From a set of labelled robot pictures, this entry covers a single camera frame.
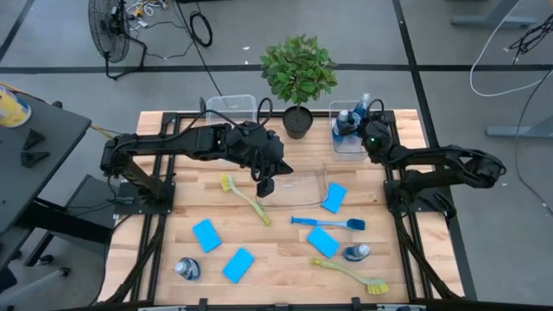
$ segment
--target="blue sponge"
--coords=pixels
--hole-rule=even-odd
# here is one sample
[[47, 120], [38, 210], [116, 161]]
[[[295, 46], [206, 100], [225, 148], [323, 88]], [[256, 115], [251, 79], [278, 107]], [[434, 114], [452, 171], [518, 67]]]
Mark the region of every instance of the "blue sponge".
[[327, 192], [327, 198], [321, 203], [321, 206], [332, 213], [337, 213], [346, 196], [347, 189], [337, 183], [330, 184]]
[[217, 235], [209, 219], [202, 220], [198, 225], [195, 225], [192, 230], [204, 252], [209, 252], [221, 244], [221, 239]]
[[223, 274], [233, 283], [237, 283], [244, 273], [250, 268], [253, 263], [253, 255], [247, 250], [240, 248], [234, 254], [231, 261], [226, 264], [223, 269]]
[[308, 242], [311, 243], [322, 255], [330, 258], [338, 250], [340, 244], [319, 226], [315, 227], [308, 235]]

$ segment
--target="wooden table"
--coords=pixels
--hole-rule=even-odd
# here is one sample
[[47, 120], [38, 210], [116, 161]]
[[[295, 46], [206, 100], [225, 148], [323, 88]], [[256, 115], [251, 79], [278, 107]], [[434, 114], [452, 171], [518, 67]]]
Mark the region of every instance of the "wooden table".
[[[402, 145], [424, 147], [416, 110], [396, 110], [395, 113]], [[143, 111], [137, 133], [159, 132], [162, 114], [162, 111]], [[326, 117], [316, 118], [311, 130], [301, 140], [286, 136], [280, 118], [270, 120], [266, 127], [281, 137], [284, 160], [292, 168], [295, 163], [305, 163], [314, 157], [325, 162], [328, 182], [337, 182], [348, 189], [340, 212], [334, 215], [318, 206], [271, 211], [268, 215], [272, 223], [265, 227], [243, 200], [221, 190], [220, 175], [228, 173], [234, 177], [237, 186], [253, 198], [255, 183], [250, 179], [249, 169], [239, 169], [226, 162], [199, 162], [178, 156], [175, 163], [175, 206], [168, 217], [163, 240], [156, 304], [196, 305], [200, 298], [207, 298], [209, 304], [350, 303], [355, 296], [362, 302], [408, 301], [396, 229], [385, 205], [383, 167], [370, 163], [368, 159], [364, 162], [336, 162], [332, 156]], [[135, 161], [149, 172], [154, 157], [136, 157]], [[296, 187], [295, 191], [300, 200], [305, 189]], [[357, 270], [363, 276], [383, 278], [390, 291], [385, 295], [368, 295], [365, 286], [351, 277], [312, 266], [309, 263], [311, 257], [323, 256], [306, 242], [311, 228], [290, 224], [292, 215], [324, 220], [363, 219], [366, 230], [362, 232], [341, 228], [327, 231], [340, 242], [339, 252], [356, 243], [367, 243], [372, 249], [371, 255], [359, 263], [349, 263], [339, 253], [332, 260]], [[440, 213], [427, 212], [418, 213], [417, 218], [427, 259], [445, 283], [462, 295], [461, 280], [443, 217]], [[192, 233], [192, 226], [203, 219], [212, 221], [223, 241], [221, 246], [207, 254]], [[115, 232], [100, 300], [115, 291], [136, 261], [142, 225], [143, 216], [133, 216]], [[238, 284], [231, 284], [221, 271], [239, 247], [245, 247], [255, 261]], [[173, 271], [181, 257], [193, 257], [200, 263], [199, 281], [186, 281]], [[422, 296], [421, 278], [413, 258], [411, 264], [416, 292]], [[141, 298], [145, 297], [148, 277], [149, 267], [146, 267]]]

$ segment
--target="gray floor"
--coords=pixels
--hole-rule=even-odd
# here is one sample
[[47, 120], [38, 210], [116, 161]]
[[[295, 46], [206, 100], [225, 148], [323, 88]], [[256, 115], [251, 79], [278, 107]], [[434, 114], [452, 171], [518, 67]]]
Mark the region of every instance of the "gray floor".
[[[474, 62], [491, 30], [458, 29], [449, 25], [454, 14], [484, 13], [495, 1], [403, 0], [416, 60], [419, 65], [469, 65]], [[0, 11], [0, 40], [8, 34], [14, 15], [23, 0], [3, 5]], [[195, 8], [183, 5], [185, 14]], [[378, 0], [232, 0], [202, 3], [201, 8], [213, 26], [214, 42], [202, 55], [209, 65], [259, 63], [264, 47], [283, 41], [287, 35], [318, 35], [339, 63], [407, 64], [404, 47], [390, 1]], [[0, 67], [99, 67], [102, 58], [92, 45], [86, 16], [87, 1], [35, 0]], [[515, 14], [542, 21], [553, 13], [546, 0], [524, 1]], [[158, 10], [147, 20], [176, 22], [173, 11]], [[500, 31], [487, 50], [482, 64], [508, 64], [513, 52], [504, 51], [524, 33]], [[140, 38], [151, 53], [178, 54], [190, 40], [182, 29], [161, 25], [141, 30]], [[519, 63], [553, 63], [547, 38]], [[131, 48], [119, 65], [132, 65], [139, 49]], [[184, 58], [158, 60], [149, 57], [149, 66], [200, 65], [192, 48]], [[481, 98], [470, 90], [468, 73], [421, 73], [435, 128], [441, 144], [459, 144], [483, 149], [498, 156], [509, 172], [490, 190], [454, 187], [462, 235], [473, 272], [478, 297], [482, 301], [508, 301], [553, 305], [549, 295], [553, 284], [550, 258], [553, 257], [553, 218], [518, 180], [514, 169], [511, 139], [488, 138], [487, 125], [516, 124], [531, 90], [498, 98]], [[540, 79], [543, 73], [476, 73], [481, 92], [499, 92]], [[270, 95], [258, 72], [213, 73], [220, 90], [227, 95], [249, 93], [257, 98]], [[356, 99], [372, 92], [389, 108], [418, 108], [409, 72], [340, 71], [339, 84], [328, 98], [308, 104], [325, 108], [329, 101]], [[113, 130], [132, 132], [140, 111], [197, 110], [198, 98], [210, 98], [216, 91], [206, 73], [139, 73], [118, 82], [100, 73], [87, 74], [0, 74], [0, 80], [46, 100], [60, 100], [66, 109], [87, 116], [95, 124]], [[524, 124], [532, 124], [553, 113], [551, 81], [532, 101]], [[286, 107], [276, 101], [278, 108]], [[90, 131], [71, 154], [42, 197], [63, 204], [86, 174], [101, 178], [99, 155], [105, 139]], [[518, 159], [523, 176], [553, 205], [549, 192], [553, 177], [550, 141], [519, 141]], [[29, 253], [34, 234], [24, 245]], [[51, 267], [23, 268], [14, 262], [20, 284], [47, 274], [60, 265], [73, 268], [63, 282], [37, 290], [33, 297], [44, 303], [39, 309], [68, 308], [87, 304], [98, 289], [101, 256], [55, 239], [48, 253], [56, 256]], [[29, 299], [15, 301], [30, 309]]]

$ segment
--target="blue dish brush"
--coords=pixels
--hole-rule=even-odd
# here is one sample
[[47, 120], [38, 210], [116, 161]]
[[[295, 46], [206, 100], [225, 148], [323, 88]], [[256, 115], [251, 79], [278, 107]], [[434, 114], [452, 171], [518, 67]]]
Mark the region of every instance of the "blue dish brush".
[[304, 225], [334, 225], [354, 230], [365, 230], [365, 221], [361, 219], [349, 219], [348, 221], [321, 221], [317, 219], [303, 219], [292, 216], [292, 224]]

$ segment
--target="small bottle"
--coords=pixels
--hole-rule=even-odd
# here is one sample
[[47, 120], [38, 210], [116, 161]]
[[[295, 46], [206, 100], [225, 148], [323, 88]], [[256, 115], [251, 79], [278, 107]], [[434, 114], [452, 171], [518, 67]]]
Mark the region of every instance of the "small bottle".
[[342, 256], [348, 261], [361, 261], [369, 256], [371, 248], [367, 244], [357, 244], [355, 246], [345, 248]]
[[361, 124], [361, 119], [368, 114], [367, 107], [369, 105], [369, 99], [371, 99], [370, 93], [363, 94], [361, 100], [353, 108], [352, 118], [355, 126]]
[[200, 265], [189, 257], [184, 257], [175, 265], [175, 272], [189, 281], [200, 278]]
[[332, 137], [336, 142], [344, 141], [344, 137], [340, 136], [340, 128], [343, 124], [347, 123], [347, 111], [340, 111], [338, 117], [334, 121], [334, 126], [332, 128]]

